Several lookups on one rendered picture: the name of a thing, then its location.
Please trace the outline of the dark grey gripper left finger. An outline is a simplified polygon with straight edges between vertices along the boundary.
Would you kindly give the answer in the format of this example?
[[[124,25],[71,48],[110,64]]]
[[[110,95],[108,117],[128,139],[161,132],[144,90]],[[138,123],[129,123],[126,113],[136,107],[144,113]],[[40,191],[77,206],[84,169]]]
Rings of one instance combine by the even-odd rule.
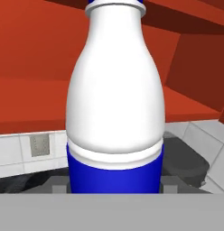
[[[66,194],[70,193],[68,176],[52,176],[42,185],[28,189],[25,194]]]

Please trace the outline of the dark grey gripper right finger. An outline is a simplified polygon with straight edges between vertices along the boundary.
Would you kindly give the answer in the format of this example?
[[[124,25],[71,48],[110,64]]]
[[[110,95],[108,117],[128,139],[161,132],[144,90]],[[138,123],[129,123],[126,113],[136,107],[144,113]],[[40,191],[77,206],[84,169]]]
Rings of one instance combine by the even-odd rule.
[[[160,192],[163,194],[209,194],[206,190],[187,185],[177,176],[162,176]]]

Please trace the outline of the white and blue water bottle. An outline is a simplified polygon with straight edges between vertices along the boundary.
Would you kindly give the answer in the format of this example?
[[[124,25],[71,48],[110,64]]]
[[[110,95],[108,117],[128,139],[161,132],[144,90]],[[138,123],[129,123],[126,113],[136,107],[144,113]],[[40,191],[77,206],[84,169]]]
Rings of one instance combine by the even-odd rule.
[[[74,193],[156,193],[163,87],[146,47],[143,0],[89,0],[89,33],[70,78],[67,156]]]

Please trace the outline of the dark grey rounded object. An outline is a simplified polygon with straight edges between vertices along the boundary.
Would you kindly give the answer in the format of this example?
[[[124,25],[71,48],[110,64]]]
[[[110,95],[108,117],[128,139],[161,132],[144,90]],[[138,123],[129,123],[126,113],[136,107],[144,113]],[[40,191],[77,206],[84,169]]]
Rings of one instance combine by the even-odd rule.
[[[178,136],[163,134],[162,175],[177,176],[183,182],[200,188],[206,178],[210,164]]]

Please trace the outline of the grey wall socket plate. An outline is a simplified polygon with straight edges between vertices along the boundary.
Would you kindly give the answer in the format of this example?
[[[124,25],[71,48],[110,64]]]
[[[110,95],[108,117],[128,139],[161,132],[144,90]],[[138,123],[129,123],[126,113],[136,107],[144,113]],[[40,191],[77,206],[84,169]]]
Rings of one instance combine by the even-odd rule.
[[[48,134],[35,134],[30,136],[32,157],[50,154],[50,139]]]

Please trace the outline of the red open wall cabinet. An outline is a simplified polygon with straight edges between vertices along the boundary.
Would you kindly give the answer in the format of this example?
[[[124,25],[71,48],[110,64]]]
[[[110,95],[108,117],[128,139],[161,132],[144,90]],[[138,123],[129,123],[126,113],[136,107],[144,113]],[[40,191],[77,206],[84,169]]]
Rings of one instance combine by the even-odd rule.
[[[144,0],[166,119],[224,122],[224,0]],[[0,0],[0,134],[64,127],[88,0]]]

